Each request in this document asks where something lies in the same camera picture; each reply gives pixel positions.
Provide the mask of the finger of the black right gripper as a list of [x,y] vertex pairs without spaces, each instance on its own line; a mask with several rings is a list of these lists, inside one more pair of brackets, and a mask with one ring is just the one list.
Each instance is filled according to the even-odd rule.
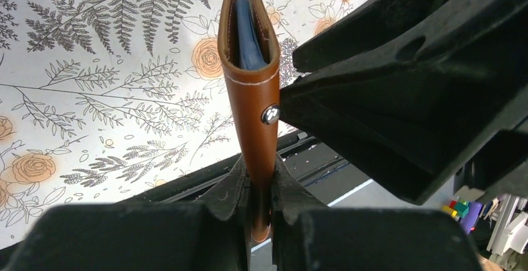
[[527,0],[368,0],[293,65],[281,119],[398,198],[527,196]]

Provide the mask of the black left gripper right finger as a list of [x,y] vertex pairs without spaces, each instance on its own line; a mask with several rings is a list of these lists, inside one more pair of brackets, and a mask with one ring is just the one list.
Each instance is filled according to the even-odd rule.
[[273,263],[278,270],[480,270],[473,244],[430,209],[330,208],[275,161]]

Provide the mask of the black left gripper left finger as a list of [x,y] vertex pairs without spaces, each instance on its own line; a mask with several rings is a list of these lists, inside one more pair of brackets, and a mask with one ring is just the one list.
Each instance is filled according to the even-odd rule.
[[243,158],[194,201],[53,207],[2,270],[248,270],[250,183]]

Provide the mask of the brown leather card holder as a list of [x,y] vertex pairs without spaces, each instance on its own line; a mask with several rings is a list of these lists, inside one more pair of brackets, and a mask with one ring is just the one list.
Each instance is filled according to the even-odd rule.
[[262,0],[223,0],[217,49],[253,189],[252,237],[262,242],[271,230],[280,115],[280,47]]

